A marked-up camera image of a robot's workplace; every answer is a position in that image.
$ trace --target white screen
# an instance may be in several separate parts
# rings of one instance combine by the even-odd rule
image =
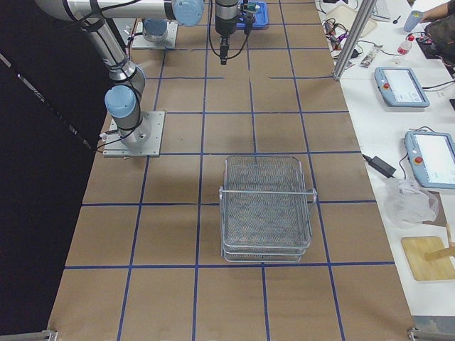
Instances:
[[[415,135],[430,183],[455,184],[455,162],[445,136]]]
[[[422,103],[411,74],[408,70],[384,70],[384,75],[397,102]]]

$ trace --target metal mesh tray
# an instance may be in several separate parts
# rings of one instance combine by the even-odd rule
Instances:
[[[289,156],[230,156],[220,189],[223,256],[273,261],[301,256],[311,242],[301,164]]]

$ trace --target black curtain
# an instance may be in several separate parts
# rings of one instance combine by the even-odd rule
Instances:
[[[111,87],[76,26],[56,28],[33,0],[0,4],[0,335],[47,328]],[[21,73],[57,110],[25,86]]]

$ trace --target white tabletop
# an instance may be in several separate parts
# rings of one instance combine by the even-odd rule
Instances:
[[[417,0],[413,9],[427,10],[445,1]],[[329,11],[335,5],[323,4]],[[387,6],[393,18],[401,18],[397,24],[378,22],[378,28],[371,31],[363,40],[383,45],[386,52],[394,53],[405,39],[407,32],[402,30],[411,8],[406,0],[387,0]],[[414,31],[423,31],[418,25]],[[378,156],[397,169],[395,176],[403,178],[399,160],[406,154],[404,137],[409,129],[429,126],[435,131],[450,133],[455,137],[455,111],[449,98],[455,98],[455,85],[426,92],[430,106],[426,109],[397,109],[388,107],[378,91],[373,73],[376,67],[400,66],[414,70],[423,87],[437,85],[451,80],[450,74],[440,60],[428,60],[424,57],[417,43],[402,59],[399,65],[392,62],[393,57],[379,53],[369,68],[360,67],[360,61],[373,45],[361,43],[364,53],[352,60],[355,65],[347,69],[341,78],[341,86],[349,108],[354,129],[361,151],[368,156]],[[408,161],[403,161],[407,177],[413,178]],[[368,175],[378,202],[384,222],[387,238],[397,266],[402,287],[409,309],[413,316],[455,316],[455,280],[453,281],[416,281],[412,277],[405,253],[400,241],[403,237],[438,236],[447,246],[445,227],[427,224],[398,222],[388,207],[390,196],[387,192],[387,179],[376,170],[368,167]],[[435,190],[440,193],[447,222],[452,226],[455,236],[455,190]]]

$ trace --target keyboard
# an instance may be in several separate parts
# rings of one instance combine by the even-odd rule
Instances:
[[[376,0],[376,5],[371,13],[371,19],[379,21],[390,21],[390,12],[385,0]]]

